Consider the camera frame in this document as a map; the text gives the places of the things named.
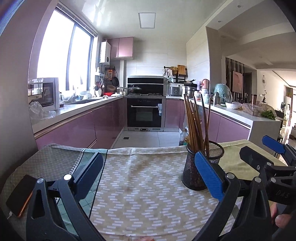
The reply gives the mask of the person's right hand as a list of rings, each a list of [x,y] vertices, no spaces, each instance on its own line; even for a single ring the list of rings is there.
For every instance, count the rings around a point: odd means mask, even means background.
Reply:
[[[270,207],[271,213],[271,223],[275,224],[278,228],[285,229],[292,216],[295,213],[295,210],[291,214],[278,214],[277,203],[273,203]]]

